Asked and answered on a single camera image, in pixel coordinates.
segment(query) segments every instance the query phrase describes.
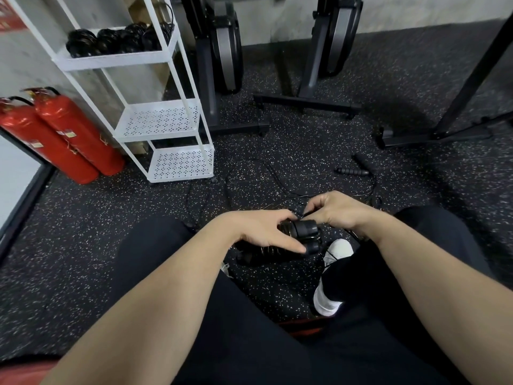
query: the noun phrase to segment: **black pants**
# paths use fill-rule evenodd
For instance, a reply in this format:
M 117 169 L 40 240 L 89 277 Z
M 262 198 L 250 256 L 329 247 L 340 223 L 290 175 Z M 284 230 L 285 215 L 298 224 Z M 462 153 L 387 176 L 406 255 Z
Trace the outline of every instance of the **black pants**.
M 436 207 L 396 217 L 484 274 L 491 271 L 466 226 Z M 191 237 L 173 217 L 138 223 L 120 246 L 112 303 Z M 372 242 L 323 274 L 326 296 L 344 301 L 330 324 L 299 342 L 219 273 L 192 349 L 173 383 L 464 383 L 423 328 Z

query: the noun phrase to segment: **person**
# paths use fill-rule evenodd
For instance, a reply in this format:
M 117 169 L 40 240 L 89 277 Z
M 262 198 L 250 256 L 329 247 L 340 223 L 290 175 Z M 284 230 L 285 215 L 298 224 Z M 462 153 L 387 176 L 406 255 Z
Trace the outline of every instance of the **person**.
M 311 211 L 368 238 L 322 275 L 317 306 L 336 314 L 319 333 L 293 339 L 219 270 L 239 240 L 304 252 L 277 229 L 292 212 L 223 213 L 196 234 L 154 218 L 120 246 L 112 307 L 42 384 L 513 383 L 513 292 L 457 217 L 336 191 Z

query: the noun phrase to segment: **person's right arm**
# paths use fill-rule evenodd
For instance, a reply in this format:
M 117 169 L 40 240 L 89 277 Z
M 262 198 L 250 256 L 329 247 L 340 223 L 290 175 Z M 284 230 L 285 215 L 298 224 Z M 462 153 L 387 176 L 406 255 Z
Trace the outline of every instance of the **person's right arm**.
M 333 191 L 306 219 L 373 240 L 440 348 L 475 385 L 513 384 L 513 292 L 393 216 Z

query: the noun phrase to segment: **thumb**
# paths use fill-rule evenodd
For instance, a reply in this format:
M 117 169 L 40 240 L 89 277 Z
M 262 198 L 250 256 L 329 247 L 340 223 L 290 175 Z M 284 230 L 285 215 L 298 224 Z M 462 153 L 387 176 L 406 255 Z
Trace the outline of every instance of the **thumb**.
M 328 222 L 328 216 L 326 214 L 326 210 L 323 207 L 315 211 L 314 213 L 304 217 L 302 220 L 315 220 L 317 224 L 322 224 Z
M 277 230 L 276 236 L 273 237 L 272 246 L 285 248 L 292 252 L 305 253 L 306 247 L 303 246 L 297 239 L 285 235 L 284 233 Z

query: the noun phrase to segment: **finger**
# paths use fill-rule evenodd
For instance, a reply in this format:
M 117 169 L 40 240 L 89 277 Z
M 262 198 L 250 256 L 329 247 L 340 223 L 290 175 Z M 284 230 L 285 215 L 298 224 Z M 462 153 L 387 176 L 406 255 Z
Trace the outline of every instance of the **finger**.
M 328 197 L 327 193 L 318 194 L 315 197 L 312 197 L 306 204 L 303 214 L 322 208 L 324 206 L 324 202 L 326 201 L 326 197 Z
M 276 216 L 277 223 L 280 223 L 286 219 L 291 219 L 291 220 L 298 219 L 298 217 L 292 211 L 290 211 L 288 209 L 278 209 L 278 210 L 274 211 L 274 214 Z
M 323 224 L 328 222 L 326 210 L 321 208 L 308 216 L 305 216 L 302 220 L 315 220 L 317 224 Z
M 285 248 L 286 250 L 292 252 L 300 252 L 305 253 L 306 247 L 303 246 L 297 239 L 290 237 L 289 235 L 285 235 L 281 231 L 276 230 L 275 235 L 271 240 L 272 246 L 277 246 L 281 248 Z

